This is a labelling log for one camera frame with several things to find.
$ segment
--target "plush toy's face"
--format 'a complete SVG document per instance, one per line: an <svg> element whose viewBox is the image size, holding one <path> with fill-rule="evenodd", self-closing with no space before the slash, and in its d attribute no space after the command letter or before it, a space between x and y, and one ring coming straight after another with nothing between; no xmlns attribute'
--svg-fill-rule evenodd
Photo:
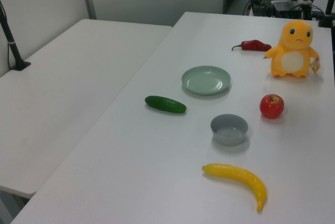
<svg viewBox="0 0 335 224"><path fill-rule="evenodd" d="M295 20L286 24L281 35L281 42L292 49L306 49L312 43L313 29L303 20Z"/></svg>

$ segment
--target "banana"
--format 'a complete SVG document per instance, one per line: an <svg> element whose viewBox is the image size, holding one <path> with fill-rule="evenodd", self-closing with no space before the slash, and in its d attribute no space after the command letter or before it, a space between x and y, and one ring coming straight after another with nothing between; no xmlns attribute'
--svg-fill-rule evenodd
<svg viewBox="0 0 335 224"><path fill-rule="evenodd" d="M212 176L230 178L248 185L255 193L257 198L257 211L263 210L263 205L266 200L266 188L263 182L253 173L246 169L226 165L226 164L208 164L202 168L204 173Z"/></svg>

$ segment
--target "green cucumber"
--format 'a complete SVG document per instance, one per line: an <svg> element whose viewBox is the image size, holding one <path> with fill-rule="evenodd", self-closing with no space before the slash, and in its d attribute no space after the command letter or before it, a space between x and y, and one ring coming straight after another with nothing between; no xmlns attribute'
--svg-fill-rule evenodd
<svg viewBox="0 0 335 224"><path fill-rule="evenodd" d="M184 113L186 111L185 105L167 97L148 96L144 101L152 108L170 113Z"/></svg>

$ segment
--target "red chili pepper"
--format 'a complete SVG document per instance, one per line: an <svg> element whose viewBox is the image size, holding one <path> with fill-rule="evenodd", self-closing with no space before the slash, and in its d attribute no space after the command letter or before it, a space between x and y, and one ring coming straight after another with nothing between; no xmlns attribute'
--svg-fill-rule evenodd
<svg viewBox="0 0 335 224"><path fill-rule="evenodd" d="M256 51L268 51L269 49L271 49L271 45L264 44L258 40L243 41L241 44L232 47L231 50L233 50L235 47L241 47L242 50Z"/></svg>

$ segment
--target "yellow plush toy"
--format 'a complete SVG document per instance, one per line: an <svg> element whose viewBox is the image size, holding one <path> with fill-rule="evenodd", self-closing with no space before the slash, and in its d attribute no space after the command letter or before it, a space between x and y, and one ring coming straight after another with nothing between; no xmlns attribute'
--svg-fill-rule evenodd
<svg viewBox="0 0 335 224"><path fill-rule="evenodd" d="M319 55L309 45L313 39L313 29L304 20L294 20L282 30L279 43L265 54L272 58L271 73L273 76L292 74L296 77L308 75L309 67L316 73L319 68Z"/></svg>

